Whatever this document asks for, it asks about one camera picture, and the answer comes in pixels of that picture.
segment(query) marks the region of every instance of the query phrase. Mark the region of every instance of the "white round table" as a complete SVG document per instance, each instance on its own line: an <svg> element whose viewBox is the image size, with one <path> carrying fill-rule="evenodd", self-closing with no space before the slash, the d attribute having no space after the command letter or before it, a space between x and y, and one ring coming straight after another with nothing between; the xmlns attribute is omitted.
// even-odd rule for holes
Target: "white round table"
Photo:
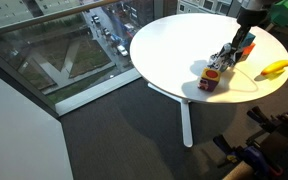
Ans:
<svg viewBox="0 0 288 180"><path fill-rule="evenodd" d="M209 57L219 52L225 43L232 42L239 27L235 18L214 14L168 16L137 32L131 42L130 56L134 67L151 87L180 102L240 103L255 100L276 91L288 79L288 67L273 80L260 76L269 64L288 60L288 53L275 37L258 27L250 30L256 36L253 41L256 45L247 60L222 73L213 92L197 88L198 78ZM185 103L182 105L182 110L186 111L182 114L188 113L187 104L186 107ZM182 115L182 120L183 124L189 123L185 131L191 131L189 114ZM184 138L186 146L192 145L190 133L188 139Z"/></svg>

